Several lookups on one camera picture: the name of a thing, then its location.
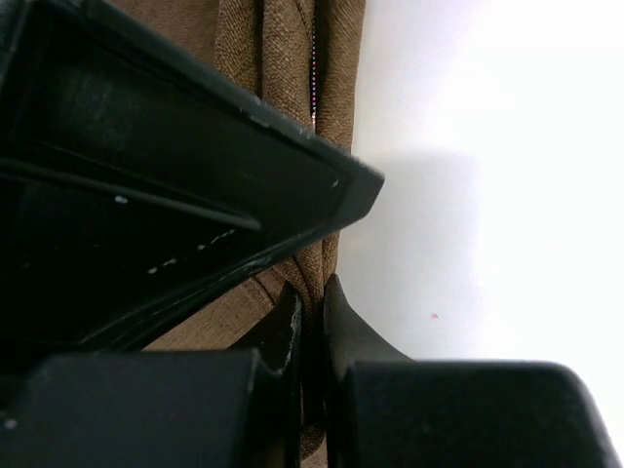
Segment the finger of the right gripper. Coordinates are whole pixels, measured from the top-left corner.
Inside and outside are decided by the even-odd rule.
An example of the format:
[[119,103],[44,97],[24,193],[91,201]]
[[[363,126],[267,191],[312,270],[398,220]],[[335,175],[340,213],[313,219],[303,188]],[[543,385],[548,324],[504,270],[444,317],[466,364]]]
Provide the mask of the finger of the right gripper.
[[104,1],[1,5],[1,367],[137,350],[382,175]]

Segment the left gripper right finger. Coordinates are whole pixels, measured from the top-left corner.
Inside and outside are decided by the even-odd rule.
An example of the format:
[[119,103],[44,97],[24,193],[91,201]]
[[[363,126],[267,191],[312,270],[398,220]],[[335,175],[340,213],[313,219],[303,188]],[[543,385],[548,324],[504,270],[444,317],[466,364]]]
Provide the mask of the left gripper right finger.
[[332,467],[618,467],[597,406],[570,369],[541,362],[416,361],[325,287]]

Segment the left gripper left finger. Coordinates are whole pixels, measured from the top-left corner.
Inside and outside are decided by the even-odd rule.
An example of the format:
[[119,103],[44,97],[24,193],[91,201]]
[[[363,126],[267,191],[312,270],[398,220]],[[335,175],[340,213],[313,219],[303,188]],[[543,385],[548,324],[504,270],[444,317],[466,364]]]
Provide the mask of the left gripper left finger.
[[302,302],[222,351],[69,354],[1,419],[5,467],[296,467]]

